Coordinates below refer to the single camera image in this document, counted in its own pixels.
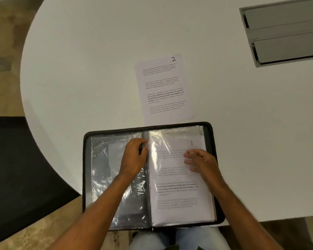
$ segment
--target person's left hand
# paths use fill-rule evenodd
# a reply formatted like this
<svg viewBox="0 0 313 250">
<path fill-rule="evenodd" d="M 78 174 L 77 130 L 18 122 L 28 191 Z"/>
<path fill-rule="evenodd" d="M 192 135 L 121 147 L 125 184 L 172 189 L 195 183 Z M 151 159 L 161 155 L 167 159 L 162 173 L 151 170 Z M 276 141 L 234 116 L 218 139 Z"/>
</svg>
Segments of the person's left hand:
<svg viewBox="0 0 313 250">
<path fill-rule="evenodd" d="M 134 180 L 135 176 L 144 166 L 148 152 L 147 145 L 145 145 L 142 153 L 139 155 L 139 147 L 141 144 L 147 142 L 146 139 L 136 138 L 131 139 L 129 143 L 126 144 L 118 175 L 124 176 L 131 181 Z"/>
</svg>

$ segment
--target stone tile floor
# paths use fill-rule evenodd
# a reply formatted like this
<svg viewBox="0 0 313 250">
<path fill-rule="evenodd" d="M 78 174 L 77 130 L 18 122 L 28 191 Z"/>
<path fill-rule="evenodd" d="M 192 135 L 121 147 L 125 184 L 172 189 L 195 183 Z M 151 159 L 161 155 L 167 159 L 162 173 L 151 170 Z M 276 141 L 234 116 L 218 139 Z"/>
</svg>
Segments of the stone tile floor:
<svg viewBox="0 0 313 250">
<path fill-rule="evenodd" d="M 20 93 L 20 64 L 30 24 L 43 0 L 0 1 L 0 116 L 24 116 Z M 81 197 L 0 243 L 0 250 L 47 249 L 81 214 Z M 313 217 L 306 218 L 313 240 Z M 279 241 L 296 240 L 296 220 L 263 223 Z M 238 249 L 228 227 L 222 229 L 233 249 Z M 102 249 L 123 250 L 131 232 L 109 232 Z"/>
</svg>

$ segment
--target light blue jeans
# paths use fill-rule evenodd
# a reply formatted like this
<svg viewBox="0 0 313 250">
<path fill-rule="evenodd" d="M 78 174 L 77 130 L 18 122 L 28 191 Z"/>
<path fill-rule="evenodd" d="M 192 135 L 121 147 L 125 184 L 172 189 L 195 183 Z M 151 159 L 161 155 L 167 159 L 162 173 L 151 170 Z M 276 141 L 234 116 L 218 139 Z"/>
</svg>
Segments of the light blue jeans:
<svg viewBox="0 0 313 250">
<path fill-rule="evenodd" d="M 224 236 L 217 227 L 191 227 L 176 230 L 176 245 L 181 250 L 230 250 Z M 162 233 L 138 232 L 129 250 L 163 250 L 169 246 L 169 239 Z"/>
</svg>

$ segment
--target person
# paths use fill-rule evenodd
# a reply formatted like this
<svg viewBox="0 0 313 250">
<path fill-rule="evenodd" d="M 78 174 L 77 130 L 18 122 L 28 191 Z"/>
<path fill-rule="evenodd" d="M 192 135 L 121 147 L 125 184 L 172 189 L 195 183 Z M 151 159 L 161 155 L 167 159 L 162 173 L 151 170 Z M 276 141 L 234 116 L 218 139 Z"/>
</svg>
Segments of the person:
<svg viewBox="0 0 313 250">
<path fill-rule="evenodd" d="M 147 143 L 147 140 L 131 139 L 128 142 L 120 171 L 113 182 L 78 221 L 50 246 L 50 250 L 100 250 L 125 190 L 145 164 L 148 149 L 145 146 L 140 154 L 142 143 Z M 282 250 L 226 184 L 214 156 L 203 150 L 192 149 L 184 154 L 184 163 L 191 171 L 201 175 L 217 198 L 243 250 Z M 161 250 L 167 247 L 166 241 L 162 235 L 139 232 L 129 249 Z M 230 249 L 216 227 L 178 229 L 176 244 L 183 250 L 197 250 L 198 247 L 204 250 Z"/>
</svg>

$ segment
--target hand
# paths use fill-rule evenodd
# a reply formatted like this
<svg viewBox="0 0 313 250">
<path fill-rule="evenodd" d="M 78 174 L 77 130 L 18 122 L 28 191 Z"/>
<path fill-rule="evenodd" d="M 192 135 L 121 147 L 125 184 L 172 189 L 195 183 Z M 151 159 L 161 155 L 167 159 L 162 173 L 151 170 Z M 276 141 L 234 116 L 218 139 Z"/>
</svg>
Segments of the hand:
<svg viewBox="0 0 313 250">
<path fill-rule="evenodd" d="M 184 163 L 190 165 L 190 170 L 199 173 L 211 192 L 227 186 L 225 183 L 216 158 L 201 149 L 191 149 L 184 154 Z"/>
<path fill-rule="evenodd" d="M 139 147 L 141 144 L 147 142 L 148 141 L 146 139 L 131 139 L 125 146 L 121 168 L 118 175 L 129 179 L 130 183 L 134 180 L 135 176 L 140 172 L 145 164 L 148 152 L 147 146 L 145 145 L 141 155 L 139 155 Z"/>
</svg>

